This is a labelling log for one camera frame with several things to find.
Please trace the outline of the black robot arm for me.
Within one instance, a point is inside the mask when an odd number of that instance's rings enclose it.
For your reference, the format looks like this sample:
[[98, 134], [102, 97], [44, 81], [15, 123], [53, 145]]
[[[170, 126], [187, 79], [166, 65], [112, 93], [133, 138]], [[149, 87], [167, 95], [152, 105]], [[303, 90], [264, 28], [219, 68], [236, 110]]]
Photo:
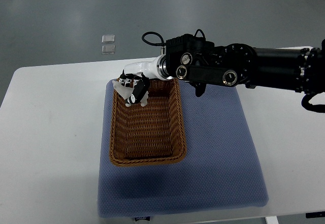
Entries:
[[240, 43], [215, 46], [197, 34], [161, 40], [155, 46], [165, 48], [158, 71], [165, 77], [188, 82], [196, 89], [197, 97], [208, 84], [278, 88], [303, 92], [302, 107], [324, 113], [323, 104], [310, 103], [324, 92], [324, 47], [272, 49]]

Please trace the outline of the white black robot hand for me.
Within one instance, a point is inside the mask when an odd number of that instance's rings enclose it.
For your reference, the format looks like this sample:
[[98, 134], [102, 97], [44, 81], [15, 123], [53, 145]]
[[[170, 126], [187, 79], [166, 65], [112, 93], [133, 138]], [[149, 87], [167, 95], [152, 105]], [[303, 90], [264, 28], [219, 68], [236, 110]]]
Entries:
[[168, 81], [172, 77], [166, 72], [165, 55], [160, 55], [153, 61], [140, 61], [128, 64], [124, 67], [119, 77], [120, 84], [127, 88], [133, 82], [133, 90], [125, 98], [125, 105], [130, 107], [140, 103], [141, 106], [147, 105], [148, 89], [150, 81], [154, 79]]

